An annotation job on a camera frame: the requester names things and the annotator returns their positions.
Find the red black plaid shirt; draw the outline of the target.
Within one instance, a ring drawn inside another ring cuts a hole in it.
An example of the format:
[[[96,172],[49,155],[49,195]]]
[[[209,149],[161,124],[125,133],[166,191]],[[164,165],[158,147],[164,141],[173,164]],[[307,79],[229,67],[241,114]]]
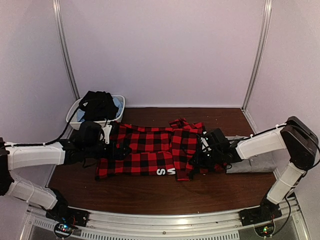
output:
[[[117,121],[111,125],[110,141],[129,146],[131,153],[124,160],[98,160],[96,180],[124,174],[174,175],[177,181],[189,181],[195,173],[210,172],[189,163],[198,146],[196,137],[206,131],[202,122],[188,123],[185,118],[179,118],[169,122],[168,127],[136,126]]]

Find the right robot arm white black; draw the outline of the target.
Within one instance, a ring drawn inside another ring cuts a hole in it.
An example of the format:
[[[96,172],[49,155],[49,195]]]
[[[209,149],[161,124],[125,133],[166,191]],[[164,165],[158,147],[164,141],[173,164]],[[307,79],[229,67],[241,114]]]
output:
[[[217,128],[198,135],[196,140],[198,146],[190,164],[206,170],[215,166],[226,168],[266,154],[271,154],[275,160],[287,158],[256,210],[261,221],[268,220],[307,172],[320,163],[316,159],[320,154],[319,138],[297,116],[290,116],[284,123],[250,136],[230,138]]]

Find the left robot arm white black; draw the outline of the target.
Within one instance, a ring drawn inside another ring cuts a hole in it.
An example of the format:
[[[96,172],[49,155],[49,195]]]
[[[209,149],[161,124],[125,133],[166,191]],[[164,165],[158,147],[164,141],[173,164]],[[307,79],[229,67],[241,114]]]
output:
[[[61,139],[47,143],[0,143],[0,194],[43,207],[61,222],[72,218],[67,200],[55,189],[41,187],[12,170],[41,165],[73,165],[86,159],[124,160],[131,148],[99,137],[97,140]]]

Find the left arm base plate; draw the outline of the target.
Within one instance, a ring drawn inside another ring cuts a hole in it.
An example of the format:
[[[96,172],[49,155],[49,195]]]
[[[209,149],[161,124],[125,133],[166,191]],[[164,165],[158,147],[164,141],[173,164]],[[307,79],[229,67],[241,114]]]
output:
[[[45,216],[48,219],[55,220],[70,227],[86,227],[89,219],[88,211],[71,207],[55,207],[54,209],[46,209],[45,211]]]

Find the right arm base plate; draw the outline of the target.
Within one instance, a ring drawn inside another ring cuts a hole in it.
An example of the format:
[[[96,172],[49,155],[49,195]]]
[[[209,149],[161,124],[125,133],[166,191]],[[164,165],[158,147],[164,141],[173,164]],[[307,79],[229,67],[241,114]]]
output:
[[[243,209],[239,212],[242,226],[268,222],[281,216],[282,212],[278,207],[270,208],[267,206],[258,206],[254,208]]]

